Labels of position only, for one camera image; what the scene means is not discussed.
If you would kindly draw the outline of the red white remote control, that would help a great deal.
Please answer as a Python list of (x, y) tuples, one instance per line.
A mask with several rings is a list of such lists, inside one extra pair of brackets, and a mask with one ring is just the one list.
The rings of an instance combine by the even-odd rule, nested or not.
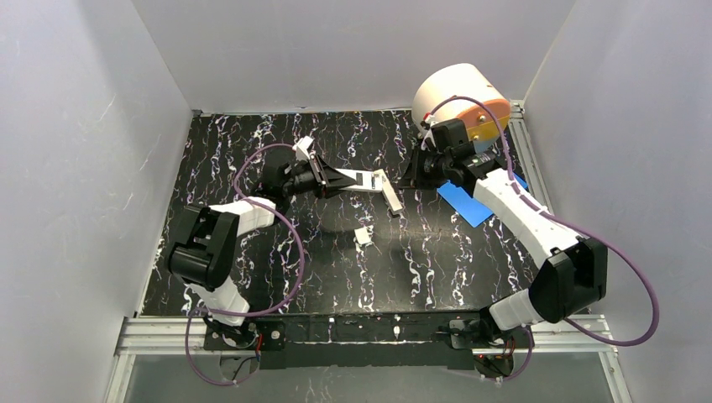
[(338, 169), (341, 174), (355, 180), (355, 184), (346, 186), (345, 191), (359, 191), (369, 193), (381, 193), (384, 189), (384, 184), (388, 181), (383, 170), (367, 171), (367, 170), (350, 170)]

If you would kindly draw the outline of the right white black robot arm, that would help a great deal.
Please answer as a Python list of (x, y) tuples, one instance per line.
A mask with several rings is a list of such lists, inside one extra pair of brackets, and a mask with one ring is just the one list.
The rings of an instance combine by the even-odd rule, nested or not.
[(501, 157), (476, 151), (462, 120), (428, 124), (426, 129), (398, 186), (431, 190), (452, 184), (467, 191), (505, 224), (539, 268), (525, 290), (438, 329), (453, 349), (495, 346), (503, 341), (501, 358), (507, 367), (484, 371), (485, 377), (501, 381), (515, 373), (510, 356), (516, 332), (524, 333), (531, 348), (531, 326), (558, 323), (605, 297), (608, 249), (599, 240), (547, 218), (547, 208), (521, 187)]

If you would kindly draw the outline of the small white battery cover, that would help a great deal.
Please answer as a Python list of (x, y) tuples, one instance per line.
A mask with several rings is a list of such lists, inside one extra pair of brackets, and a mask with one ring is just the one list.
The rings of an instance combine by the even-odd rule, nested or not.
[(354, 230), (354, 240), (359, 246), (368, 246), (373, 243), (373, 226), (364, 226)]

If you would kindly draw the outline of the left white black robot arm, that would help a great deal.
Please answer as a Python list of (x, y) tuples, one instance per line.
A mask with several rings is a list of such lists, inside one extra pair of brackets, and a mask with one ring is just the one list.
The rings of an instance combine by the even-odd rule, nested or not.
[(345, 174), (319, 155), (294, 162), (268, 162), (249, 196), (228, 204), (187, 205), (168, 248), (166, 267), (203, 301), (203, 320), (238, 348), (259, 340), (245, 321), (250, 305), (231, 278), (239, 239), (280, 222), (293, 196), (312, 193), (330, 198), (366, 183), (359, 173)]

